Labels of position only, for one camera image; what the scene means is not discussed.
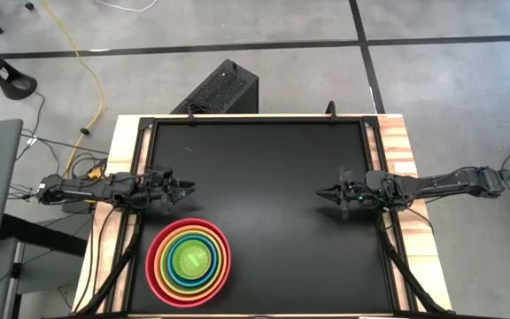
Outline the stacked red yellow green bowls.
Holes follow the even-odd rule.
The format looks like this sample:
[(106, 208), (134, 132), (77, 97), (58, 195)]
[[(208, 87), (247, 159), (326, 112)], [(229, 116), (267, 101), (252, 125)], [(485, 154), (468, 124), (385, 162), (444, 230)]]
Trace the stacked red yellow green bowls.
[(225, 286), (232, 254), (224, 233), (200, 218), (172, 222), (150, 241), (144, 274), (150, 291), (164, 304), (198, 307)]

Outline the large orange bowl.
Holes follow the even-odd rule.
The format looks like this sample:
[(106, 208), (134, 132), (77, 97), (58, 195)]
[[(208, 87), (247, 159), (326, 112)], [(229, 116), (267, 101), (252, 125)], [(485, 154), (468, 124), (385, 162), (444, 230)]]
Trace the large orange bowl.
[[(224, 280), (220, 283), (220, 286), (217, 290), (210, 293), (209, 295), (205, 296), (202, 299), (199, 300), (192, 300), (192, 301), (184, 301), (184, 300), (177, 300), (174, 298), (171, 298), (169, 295), (167, 295), (165, 292), (161, 290), (161, 287), (158, 285), (158, 280), (155, 277), (155, 271), (158, 270), (158, 264), (155, 262), (155, 255), (158, 252), (158, 247), (160, 245), (160, 242), (167, 236), (168, 233), (177, 230), (181, 227), (188, 226), (188, 225), (195, 225), (195, 226), (203, 226), (210, 230), (212, 230), (214, 233), (218, 235), (220, 240), (223, 242), (223, 244), (226, 246), (226, 251), (228, 253), (229, 258), (229, 266), (227, 270), (227, 274), (224, 277)], [(215, 225), (213, 225), (210, 222), (201, 222), (198, 218), (190, 218), (181, 220), (178, 222), (174, 222), (164, 229), (162, 229), (157, 236), (154, 238), (154, 240), (151, 243), (151, 246), (149, 248), (149, 251), (147, 252), (146, 257), (146, 266), (145, 266), (145, 272), (147, 281), (149, 284), (149, 287), (153, 291), (153, 293), (163, 302), (166, 304), (173, 306), (173, 307), (181, 307), (181, 308), (189, 308), (189, 307), (197, 307), (202, 304), (205, 304), (207, 301), (211, 300), (219, 291), (220, 289), (225, 285), (226, 281), (228, 280), (229, 272), (231, 269), (231, 250), (229, 247), (228, 240), (226, 239), (223, 232), (217, 228)]]

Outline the black table mat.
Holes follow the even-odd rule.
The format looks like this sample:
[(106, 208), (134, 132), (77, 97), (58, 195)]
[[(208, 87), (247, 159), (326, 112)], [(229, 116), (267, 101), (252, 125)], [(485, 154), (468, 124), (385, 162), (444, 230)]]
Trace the black table mat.
[(151, 162), (196, 185), (172, 217), (205, 219), (230, 244), (229, 278), (199, 314), (390, 312), (374, 216), (342, 221), (318, 194), (340, 167), (367, 171), (358, 124), (162, 124)]

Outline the black floor beam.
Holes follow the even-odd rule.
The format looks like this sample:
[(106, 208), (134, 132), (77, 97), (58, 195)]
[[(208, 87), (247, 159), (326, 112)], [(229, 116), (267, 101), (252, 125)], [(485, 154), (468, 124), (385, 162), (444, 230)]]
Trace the black floor beam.
[(7, 238), (80, 257), (84, 256), (88, 243), (75, 235), (5, 214), (0, 227), (0, 239)]

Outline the black computer tower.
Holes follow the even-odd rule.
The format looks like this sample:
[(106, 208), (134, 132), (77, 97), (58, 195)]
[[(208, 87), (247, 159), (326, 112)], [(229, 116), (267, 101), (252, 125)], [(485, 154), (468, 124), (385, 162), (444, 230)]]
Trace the black computer tower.
[(259, 77), (236, 62), (224, 60), (171, 114), (246, 114), (259, 112)]

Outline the lime green bowl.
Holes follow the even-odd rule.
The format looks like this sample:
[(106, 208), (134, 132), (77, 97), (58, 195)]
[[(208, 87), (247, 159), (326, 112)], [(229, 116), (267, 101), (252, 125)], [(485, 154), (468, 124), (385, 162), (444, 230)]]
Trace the lime green bowl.
[[(172, 280), (168, 273), (168, 254), (171, 246), (179, 238), (190, 234), (207, 235), (217, 245), (219, 253), (218, 268), (215, 272), (215, 276), (209, 282), (197, 288), (185, 288), (179, 286)], [(206, 227), (195, 225), (184, 226), (168, 233), (167, 236), (160, 242), (158, 252), (155, 255), (155, 262), (158, 264), (158, 270), (155, 271), (155, 277), (158, 280), (158, 285), (161, 287), (161, 290), (171, 298), (184, 301), (199, 300), (217, 290), (220, 283), (224, 280), (229, 266), (226, 246), (220, 240), (218, 235)]]

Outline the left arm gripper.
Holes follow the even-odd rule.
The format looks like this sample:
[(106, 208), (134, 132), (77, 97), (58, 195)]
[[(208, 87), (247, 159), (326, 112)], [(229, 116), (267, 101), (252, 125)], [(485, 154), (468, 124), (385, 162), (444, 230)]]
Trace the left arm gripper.
[[(195, 186), (194, 182), (179, 181), (180, 186)], [(173, 178), (173, 171), (152, 171), (150, 188), (148, 189), (149, 202), (162, 215), (170, 214), (171, 207), (179, 201), (180, 192), (194, 192), (195, 187), (181, 187)]]

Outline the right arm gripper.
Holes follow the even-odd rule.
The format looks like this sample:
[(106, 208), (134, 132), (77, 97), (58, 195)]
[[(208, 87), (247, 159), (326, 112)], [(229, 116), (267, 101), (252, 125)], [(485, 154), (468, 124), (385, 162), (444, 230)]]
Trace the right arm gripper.
[(367, 198), (364, 196), (364, 188), (353, 178), (353, 171), (340, 167), (338, 169), (337, 186), (317, 190), (317, 195), (328, 200), (337, 200), (341, 208), (341, 219), (348, 220), (351, 213), (365, 212), (370, 209)]

